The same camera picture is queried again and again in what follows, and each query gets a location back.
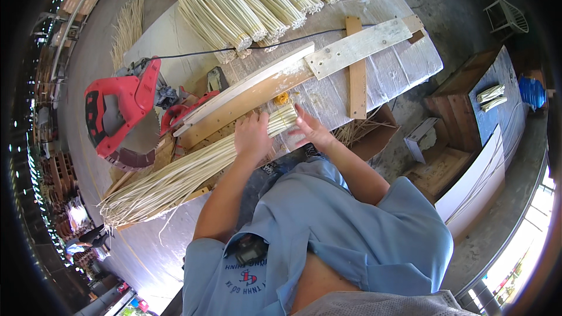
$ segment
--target left hand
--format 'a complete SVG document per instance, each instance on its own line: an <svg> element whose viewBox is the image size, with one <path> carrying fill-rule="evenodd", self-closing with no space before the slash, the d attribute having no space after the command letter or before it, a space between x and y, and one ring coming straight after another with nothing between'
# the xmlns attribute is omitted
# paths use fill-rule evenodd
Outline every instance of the left hand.
<svg viewBox="0 0 562 316"><path fill-rule="evenodd" d="M268 122L268 113L254 113L244 121L236 121L234 146L239 157L257 164L271 151L273 138L268 136Z"/></svg>

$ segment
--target blue container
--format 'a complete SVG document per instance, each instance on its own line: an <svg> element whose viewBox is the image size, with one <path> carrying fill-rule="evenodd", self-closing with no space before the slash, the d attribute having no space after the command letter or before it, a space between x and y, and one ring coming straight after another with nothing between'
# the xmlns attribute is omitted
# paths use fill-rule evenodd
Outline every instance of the blue container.
<svg viewBox="0 0 562 316"><path fill-rule="evenodd" d="M546 91L540 81L521 76L519 79L521 99L528 103L533 110L540 108L546 102Z"/></svg>

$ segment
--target metal pole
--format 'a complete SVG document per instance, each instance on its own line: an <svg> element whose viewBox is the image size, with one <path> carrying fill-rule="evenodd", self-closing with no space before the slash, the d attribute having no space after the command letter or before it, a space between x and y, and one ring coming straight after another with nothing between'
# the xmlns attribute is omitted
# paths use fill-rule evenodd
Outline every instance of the metal pole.
<svg viewBox="0 0 562 316"><path fill-rule="evenodd" d="M54 80L55 75L57 74L57 65L59 64L59 58L61 57L62 48L64 47L64 45L66 43L66 37L68 36L68 33L70 32L70 26L74 22L74 19L76 18L76 15L78 15L78 12L82 8L82 5L84 4L85 1L86 0L80 0L78 2L78 5L76 6L76 9L74 9L74 12L72 13L70 18L68 19L68 25L66 26L65 33L62 35L61 44L59 45L59 48L57 49L57 53L54 55L53 67L51 69L51 81Z"/></svg>

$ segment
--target saw blade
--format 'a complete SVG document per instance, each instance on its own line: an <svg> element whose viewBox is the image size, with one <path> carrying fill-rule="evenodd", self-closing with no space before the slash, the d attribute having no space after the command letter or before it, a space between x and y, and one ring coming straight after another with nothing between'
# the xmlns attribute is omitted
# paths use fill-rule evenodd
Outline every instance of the saw blade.
<svg viewBox="0 0 562 316"><path fill-rule="evenodd" d="M139 123L127 133L119 148L125 148L138 154L147 154L158 145L160 140L160 123L156 111L151 109Z"/></svg>

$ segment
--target shirt logo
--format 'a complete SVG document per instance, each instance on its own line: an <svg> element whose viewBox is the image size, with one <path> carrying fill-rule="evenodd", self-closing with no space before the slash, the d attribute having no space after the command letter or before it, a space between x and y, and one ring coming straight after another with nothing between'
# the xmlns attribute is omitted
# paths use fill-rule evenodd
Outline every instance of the shirt logo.
<svg viewBox="0 0 562 316"><path fill-rule="evenodd" d="M246 282L246 286L254 284L257 281L256 276L249 274L248 268L243 270L240 275L242 276L242 279L240 279L239 282Z"/></svg>

